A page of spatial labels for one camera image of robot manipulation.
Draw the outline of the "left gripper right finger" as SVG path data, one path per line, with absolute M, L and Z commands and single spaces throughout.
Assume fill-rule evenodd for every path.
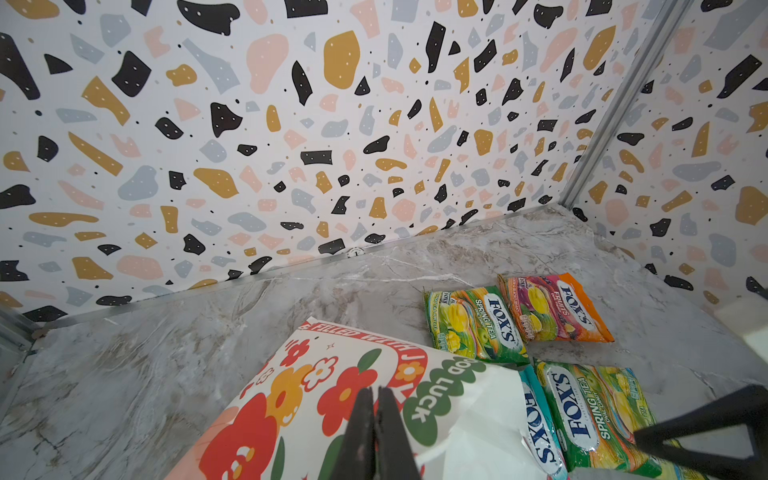
M 420 480 L 395 395 L 388 387 L 379 388 L 374 428 L 378 479 Z

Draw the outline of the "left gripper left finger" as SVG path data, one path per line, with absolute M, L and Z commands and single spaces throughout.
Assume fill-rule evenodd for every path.
M 370 387 L 355 400 L 346 432 L 330 478 L 333 480 L 371 480 L 375 476 L 374 402 Z

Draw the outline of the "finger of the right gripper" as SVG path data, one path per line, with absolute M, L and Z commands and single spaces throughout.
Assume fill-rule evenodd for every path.
M 672 439 L 743 425 L 749 434 L 752 454 L 736 458 L 688 450 Z M 767 477 L 767 388 L 748 385 L 682 416 L 637 430 L 635 443 L 641 451 L 719 479 Z

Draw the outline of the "white paper bag with flower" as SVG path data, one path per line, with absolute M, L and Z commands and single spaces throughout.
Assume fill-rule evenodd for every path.
M 327 479 L 357 396 L 388 388 L 425 479 L 541 479 L 511 369 L 309 318 L 171 470 Z

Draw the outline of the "teal mint candy packet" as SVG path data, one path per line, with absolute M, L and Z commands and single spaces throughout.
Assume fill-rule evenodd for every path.
M 526 409 L 526 443 L 549 479 L 567 480 L 569 473 L 546 396 L 532 365 L 519 373 Z

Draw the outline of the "green spring tea candy packet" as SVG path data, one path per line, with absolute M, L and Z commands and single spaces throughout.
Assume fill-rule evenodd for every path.
M 635 432 L 656 420 L 631 369 L 543 360 L 536 360 L 534 369 L 570 471 L 604 469 L 651 479 L 706 477 L 637 447 Z

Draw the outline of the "green yellow candy packet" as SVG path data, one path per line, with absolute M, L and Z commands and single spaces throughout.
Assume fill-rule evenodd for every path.
M 515 320 L 494 286 L 424 294 L 433 346 L 486 363 L 525 367 L 530 358 Z

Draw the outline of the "orange pink candy packet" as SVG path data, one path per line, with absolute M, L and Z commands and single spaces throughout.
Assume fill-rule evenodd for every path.
M 527 343 L 614 341 L 592 300 L 571 274 L 499 274 L 497 281 L 515 325 Z

